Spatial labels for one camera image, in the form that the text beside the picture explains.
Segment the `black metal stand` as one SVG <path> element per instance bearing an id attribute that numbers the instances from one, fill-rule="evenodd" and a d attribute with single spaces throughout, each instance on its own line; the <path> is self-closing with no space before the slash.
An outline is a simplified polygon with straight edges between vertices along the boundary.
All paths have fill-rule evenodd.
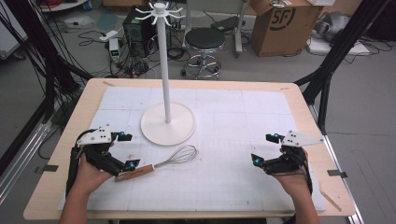
<path id="1" fill-rule="evenodd" d="M 303 97 L 308 105 L 313 105 L 317 96 L 320 95 L 317 126 L 324 135 L 327 134 L 326 115 L 332 76 L 365 29 L 389 1 L 362 0 L 318 69 L 295 81 L 298 86 L 307 85 L 303 91 Z"/>
<path id="2" fill-rule="evenodd" d="M 86 80 L 91 79 L 92 75 L 77 68 L 60 55 L 29 0 L 3 1 L 26 33 L 30 44 L 27 44 L 22 39 L 11 25 L 11 22 L 7 21 L 5 17 L 0 16 L 0 22 L 17 39 L 28 54 L 32 65 L 46 79 L 44 121 L 47 121 L 54 113 L 56 91 L 63 94 L 72 94 L 79 89 L 79 85 L 73 79 L 72 73 Z"/>

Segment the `white hook rack stand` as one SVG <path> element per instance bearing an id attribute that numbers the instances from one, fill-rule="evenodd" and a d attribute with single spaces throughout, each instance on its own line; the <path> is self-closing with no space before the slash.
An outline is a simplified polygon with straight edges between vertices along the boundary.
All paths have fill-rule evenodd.
<path id="1" fill-rule="evenodd" d="M 168 57 L 166 48 L 166 29 L 169 26 L 167 17 L 177 17 L 178 10 L 168 10 L 168 3 L 149 3 L 150 10 L 141 21 L 152 18 L 152 25 L 157 28 L 162 75 L 163 102 L 151 106 L 141 118 L 141 131 L 152 143 L 159 146 L 175 146 L 187 141 L 195 132 L 197 120 L 193 111 L 181 103 L 172 103 L 168 76 Z"/>

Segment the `white power strip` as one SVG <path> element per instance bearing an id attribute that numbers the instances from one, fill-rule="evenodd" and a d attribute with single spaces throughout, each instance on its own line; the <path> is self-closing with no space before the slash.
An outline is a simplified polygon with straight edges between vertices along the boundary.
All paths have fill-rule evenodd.
<path id="1" fill-rule="evenodd" d="M 107 41 L 109 38 L 112 38 L 113 36 L 115 36 L 118 32 L 117 31 L 109 31 L 106 34 L 104 34 L 103 36 L 99 37 L 99 40 L 101 41 Z"/>

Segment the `white grid mat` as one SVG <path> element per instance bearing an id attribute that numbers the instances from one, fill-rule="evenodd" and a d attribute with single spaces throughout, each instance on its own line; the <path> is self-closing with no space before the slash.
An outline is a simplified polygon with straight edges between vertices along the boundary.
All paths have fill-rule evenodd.
<path id="1" fill-rule="evenodd" d="M 91 211 L 133 212 L 292 212 L 290 196 L 277 181 L 252 164 L 251 153 L 280 156 L 267 133 L 297 131 L 286 96 L 276 91 L 172 89 L 171 101 L 190 108 L 197 127 L 181 145 L 161 147 L 141 132 L 143 113 L 163 102 L 160 88 L 108 87 L 90 128 L 109 124 L 130 142 L 115 143 L 121 161 L 139 167 L 168 159 L 180 146 L 199 150 L 193 161 L 168 164 L 147 175 L 116 183 L 107 180 L 89 199 Z"/>

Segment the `white device with green display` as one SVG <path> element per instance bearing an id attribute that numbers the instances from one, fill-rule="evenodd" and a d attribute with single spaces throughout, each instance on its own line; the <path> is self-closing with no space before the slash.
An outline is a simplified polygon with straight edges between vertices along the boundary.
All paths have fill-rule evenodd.
<path id="1" fill-rule="evenodd" d="M 110 38 L 108 41 L 108 50 L 110 58 L 114 63 L 120 61 L 120 44 L 117 38 Z"/>

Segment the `white metal post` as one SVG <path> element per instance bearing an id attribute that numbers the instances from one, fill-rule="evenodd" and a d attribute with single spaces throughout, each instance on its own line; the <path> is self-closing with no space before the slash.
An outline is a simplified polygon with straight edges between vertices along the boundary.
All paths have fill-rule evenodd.
<path id="1" fill-rule="evenodd" d="M 238 13 L 238 23 L 233 32 L 234 40 L 234 57 L 238 58 L 243 52 L 242 46 L 242 23 L 244 21 L 245 12 L 248 6 L 248 0 L 241 0 L 240 10 Z"/>

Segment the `round white table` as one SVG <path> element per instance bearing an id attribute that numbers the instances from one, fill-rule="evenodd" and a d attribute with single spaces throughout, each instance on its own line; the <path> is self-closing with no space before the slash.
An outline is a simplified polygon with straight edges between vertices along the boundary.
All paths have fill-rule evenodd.
<path id="1" fill-rule="evenodd" d="M 63 0 L 62 3 L 60 3 L 59 5 L 56 5 L 56 6 L 47 7 L 47 6 L 39 5 L 38 8 L 43 12 L 62 11 L 62 10 L 82 6 L 87 1 L 88 0 L 77 0 L 76 2 L 68 3 L 65 0 Z"/>

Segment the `black computer tower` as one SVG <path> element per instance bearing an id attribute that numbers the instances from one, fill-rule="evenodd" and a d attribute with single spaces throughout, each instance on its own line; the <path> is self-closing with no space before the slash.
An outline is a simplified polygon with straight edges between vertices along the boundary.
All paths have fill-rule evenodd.
<path id="1" fill-rule="evenodd" d="M 151 20 L 142 20 L 139 13 L 131 12 L 122 25 L 131 55 L 141 58 L 147 57 L 149 55 L 149 41 L 155 35 Z"/>

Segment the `wire whisk with wooden handle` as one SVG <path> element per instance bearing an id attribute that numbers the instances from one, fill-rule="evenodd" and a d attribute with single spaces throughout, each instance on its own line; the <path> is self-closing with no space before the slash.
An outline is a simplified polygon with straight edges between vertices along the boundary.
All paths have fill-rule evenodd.
<path id="1" fill-rule="evenodd" d="M 139 177 L 141 175 L 146 175 L 150 172 L 155 171 L 157 168 L 163 167 L 168 164 L 180 164 L 180 163 L 193 161 L 198 154 L 199 154 L 199 150 L 195 146 L 185 145 L 178 148 L 167 160 L 156 164 L 145 165 L 136 168 L 133 171 L 125 172 L 121 175 L 116 176 L 115 181 L 121 182 Z"/>

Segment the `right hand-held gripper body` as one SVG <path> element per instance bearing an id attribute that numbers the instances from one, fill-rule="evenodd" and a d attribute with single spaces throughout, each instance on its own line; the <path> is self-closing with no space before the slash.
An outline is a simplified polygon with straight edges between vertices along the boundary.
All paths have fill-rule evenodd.
<path id="1" fill-rule="evenodd" d="M 287 173 L 298 170 L 304 165 L 306 156 L 304 147 L 320 144 L 323 139 L 303 133 L 289 131 L 283 135 L 284 139 L 280 142 L 282 155 L 278 158 L 264 161 L 262 169 L 268 175 Z"/>

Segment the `person's right hand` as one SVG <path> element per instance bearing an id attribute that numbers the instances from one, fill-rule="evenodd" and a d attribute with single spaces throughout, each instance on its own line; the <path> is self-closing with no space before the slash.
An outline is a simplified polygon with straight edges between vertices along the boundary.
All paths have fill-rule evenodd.
<path id="1" fill-rule="evenodd" d="M 303 169 L 276 174 L 274 178 L 280 183 L 283 190 L 285 190 L 290 197 L 310 195 L 306 171 Z"/>

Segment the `person's left hand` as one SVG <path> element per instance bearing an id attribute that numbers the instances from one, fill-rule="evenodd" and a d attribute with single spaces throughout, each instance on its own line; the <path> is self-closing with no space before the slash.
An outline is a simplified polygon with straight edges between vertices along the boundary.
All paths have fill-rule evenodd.
<path id="1" fill-rule="evenodd" d="M 87 162 L 85 154 L 81 155 L 74 188 L 80 192 L 94 192 L 105 183 L 111 174 L 102 172 Z"/>

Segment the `black round stool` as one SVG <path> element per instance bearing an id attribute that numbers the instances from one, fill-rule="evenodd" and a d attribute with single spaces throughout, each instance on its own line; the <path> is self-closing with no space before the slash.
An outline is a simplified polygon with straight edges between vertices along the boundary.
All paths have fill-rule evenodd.
<path id="1" fill-rule="evenodd" d="M 185 46 L 195 52 L 195 55 L 183 65 L 180 70 L 182 76 L 193 75 L 196 79 L 211 78 L 219 79 L 221 71 L 220 61 L 213 56 L 225 44 L 225 36 L 222 32 L 213 28 L 196 28 L 185 34 Z"/>

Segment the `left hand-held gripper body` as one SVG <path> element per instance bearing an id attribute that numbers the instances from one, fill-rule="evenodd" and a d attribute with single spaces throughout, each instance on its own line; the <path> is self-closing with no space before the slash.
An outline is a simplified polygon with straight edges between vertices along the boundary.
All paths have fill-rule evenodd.
<path id="1" fill-rule="evenodd" d="M 114 143 L 111 140 L 109 125 L 101 126 L 98 129 L 91 129 L 85 132 L 78 140 L 77 145 L 82 147 L 87 162 L 98 170 L 106 171 L 114 176 L 118 176 L 125 163 L 114 158 L 109 152 Z"/>

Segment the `thin wooden stick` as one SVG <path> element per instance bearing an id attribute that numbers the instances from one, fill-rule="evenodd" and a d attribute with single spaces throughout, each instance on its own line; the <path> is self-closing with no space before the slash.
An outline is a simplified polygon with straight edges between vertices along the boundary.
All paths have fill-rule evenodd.
<path id="1" fill-rule="evenodd" d="M 322 189 L 319 190 L 321 195 L 339 212 L 342 212 L 342 208 Z"/>

